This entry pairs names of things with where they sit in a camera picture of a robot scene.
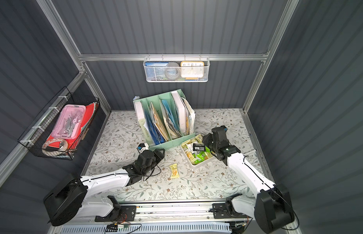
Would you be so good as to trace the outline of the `black cookie packet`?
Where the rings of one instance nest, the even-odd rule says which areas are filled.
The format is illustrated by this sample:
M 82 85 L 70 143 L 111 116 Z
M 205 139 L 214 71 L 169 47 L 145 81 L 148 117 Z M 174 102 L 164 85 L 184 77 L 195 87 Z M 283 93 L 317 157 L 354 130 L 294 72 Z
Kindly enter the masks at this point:
M 192 146 L 193 146 L 193 151 L 196 151 L 196 152 L 205 151 L 205 145 L 204 144 L 193 143 Z

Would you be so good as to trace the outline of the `white plastic storage box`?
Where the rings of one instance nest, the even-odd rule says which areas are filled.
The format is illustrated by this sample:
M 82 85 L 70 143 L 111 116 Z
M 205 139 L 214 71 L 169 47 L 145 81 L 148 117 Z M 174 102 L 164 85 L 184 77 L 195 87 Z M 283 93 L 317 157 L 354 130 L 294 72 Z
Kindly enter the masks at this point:
M 210 150 L 207 147 L 205 147 L 205 151 L 200 151 L 200 152 L 193 151 L 193 146 L 192 146 L 193 143 L 202 144 L 202 140 L 203 140 L 203 135 L 198 134 L 195 137 L 184 141 L 180 145 L 181 150 L 185 155 L 185 157 L 187 158 L 187 162 L 192 169 L 200 168 L 206 165 L 208 162 L 211 162 L 216 159 L 216 157 L 213 154 L 211 154 Z

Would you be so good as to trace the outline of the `yellow cookie packet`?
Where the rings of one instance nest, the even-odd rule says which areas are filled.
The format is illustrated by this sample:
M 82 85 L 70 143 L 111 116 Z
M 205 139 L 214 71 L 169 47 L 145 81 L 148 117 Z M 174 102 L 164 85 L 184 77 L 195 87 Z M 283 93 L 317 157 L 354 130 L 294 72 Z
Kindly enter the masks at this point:
M 170 167 L 170 170 L 171 170 L 170 179 L 179 178 L 177 163 L 174 163 L 174 164 L 170 165 L 169 167 Z

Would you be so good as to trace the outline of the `mint green file organizer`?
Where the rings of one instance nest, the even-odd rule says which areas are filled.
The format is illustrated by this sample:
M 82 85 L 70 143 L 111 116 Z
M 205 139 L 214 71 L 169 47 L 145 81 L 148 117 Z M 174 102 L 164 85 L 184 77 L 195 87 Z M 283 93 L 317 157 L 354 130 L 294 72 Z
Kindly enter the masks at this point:
M 181 96 L 182 101 L 186 106 L 187 117 L 187 135 L 184 135 L 179 127 L 175 103 L 171 92 L 162 93 L 150 97 L 140 98 L 133 101 L 137 121 L 145 137 L 145 142 L 149 145 L 150 150 L 155 149 L 171 149 L 180 146 L 184 141 L 193 138 L 196 133 L 194 130 L 195 115 L 190 115 L 188 111 L 191 109 L 187 103 L 186 96 L 182 90 L 176 90 Z M 165 139 L 165 143 L 155 145 L 145 119 L 147 112 L 158 132 Z

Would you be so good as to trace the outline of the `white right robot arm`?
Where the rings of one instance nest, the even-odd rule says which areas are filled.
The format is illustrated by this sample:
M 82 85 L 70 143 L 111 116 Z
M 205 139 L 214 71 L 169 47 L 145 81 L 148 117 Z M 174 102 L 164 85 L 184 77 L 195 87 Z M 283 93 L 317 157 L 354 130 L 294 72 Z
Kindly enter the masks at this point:
M 219 161 L 246 183 L 254 195 L 253 199 L 247 199 L 243 194 L 228 197 L 225 203 L 227 213 L 253 218 L 266 234 L 286 229 L 294 221 L 299 222 L 289 190 L 282 184 L 276 185 L 250 164 L 247 154 L 229 142 L 226 131 L 224 125 L 215 127 L 203 137 L 202 142 Z

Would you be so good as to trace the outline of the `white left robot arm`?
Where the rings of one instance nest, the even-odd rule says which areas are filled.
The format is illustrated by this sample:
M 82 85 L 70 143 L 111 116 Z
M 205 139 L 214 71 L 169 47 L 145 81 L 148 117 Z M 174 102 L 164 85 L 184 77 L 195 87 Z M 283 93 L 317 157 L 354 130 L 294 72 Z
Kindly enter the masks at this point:
M 67 175 L 43 199 L 49 223 L 56 227 L 74 218 L 92 216 L 96 222 L 121 219 L 124 211 L 114 196 L 99 202 L 88 199 L 98 193 L 131 186 L 154 176 L 154 169 L 164 157 L 164 149 L 143 150 L 132 164 L 114 172 L 95 176 Z

